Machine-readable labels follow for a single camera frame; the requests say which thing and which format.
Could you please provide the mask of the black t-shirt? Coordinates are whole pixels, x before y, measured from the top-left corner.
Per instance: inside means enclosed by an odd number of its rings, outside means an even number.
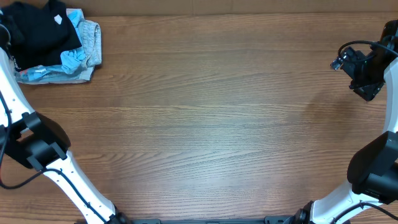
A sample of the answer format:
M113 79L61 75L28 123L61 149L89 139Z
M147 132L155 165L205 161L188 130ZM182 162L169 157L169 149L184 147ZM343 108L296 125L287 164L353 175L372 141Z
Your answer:
M14 2L1 9L2 23L11 33L10 53L15 61L32 51L32 28L40 10L24 2Z

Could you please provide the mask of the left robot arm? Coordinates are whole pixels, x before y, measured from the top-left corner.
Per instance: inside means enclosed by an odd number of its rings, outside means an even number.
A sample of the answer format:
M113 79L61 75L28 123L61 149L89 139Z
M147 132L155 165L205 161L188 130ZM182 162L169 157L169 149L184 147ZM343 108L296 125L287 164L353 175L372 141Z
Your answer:
M70 140L54 121L36 112L13 77L7 53L1 51L1 155L8 155L34 177L45 175L57 184L87 223L129 223L80 169L69 151Z

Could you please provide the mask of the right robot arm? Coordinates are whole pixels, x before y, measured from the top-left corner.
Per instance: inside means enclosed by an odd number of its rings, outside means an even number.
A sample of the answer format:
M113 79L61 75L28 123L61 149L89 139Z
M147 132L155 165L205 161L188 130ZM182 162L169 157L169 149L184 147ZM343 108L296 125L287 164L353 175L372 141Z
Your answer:
M352 157L345 182L284 223L349 223L369 208L397 219L381 207L397 200L397 21L384 25L378 41L364 44L371 49L367 55L353 49L354 42L343 44L330 67L343 70L351 78L349 88L365 101L387 89L382 134Z

